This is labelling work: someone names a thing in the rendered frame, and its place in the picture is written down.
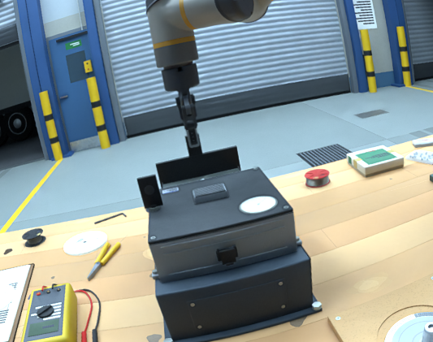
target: yellow floor line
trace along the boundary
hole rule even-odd
[[[429,89],[420,89],[419,87],[408,87],[408,88],[419,89],[420,91],[426,91],[426,92],[433,93],[433,91],[430,91]]]
[[[19,214],[21,214],[21,211],[24,210],[24,208],[28,205],[28,203],[32,200],[32,198],[35,196],[37,191],[40,189],[40,187],[46,182],[46,180],[51,176],[51,174],[54,172],[56,168],[58,168],[58,165],[61,164],[62,159],[60,161],[57,161],[54,166],[51,167],[51,169],[46,173],[45,177],[41,179],[41,181],[38,183],[38,185],[34,188],[34,190],[31,191],[31,193],[26,197],[26,200],[23,201],[23,203],[19,206],[18,209],[16,209],[15,213],[8,219],[8,221],[5,223],[5,225],[2,227],[0,234],[5,233],[8,228],[13,224],[13,222],[18,218]]]

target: green exit sign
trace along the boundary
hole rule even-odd
[[[72,41],[72,42],[68,42],[66,44],[66,50],[70,50],[70,49],[75,49],[76,47],[80,47],[83,44],[81,43],[81,40],[77,40],[77,41]]]

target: black spool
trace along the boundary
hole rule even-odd
[[[23,234],[23,239],[26,240],[26,247],[37,247],[45,241],[45,237],[42,235],[43,229],[32,229]]]

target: truck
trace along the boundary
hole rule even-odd
[[[19,42],[0,46],[0,147],[8,138],[24,141],[36,124]]]

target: robotic arm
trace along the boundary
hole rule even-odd
[[[274,0],[146,0],[156,64],[166,91],[176,98],[187,132],[189,155],[201,154],[195,98],[189,89],[199,84],[194,30],[219,24],[261,19]]]

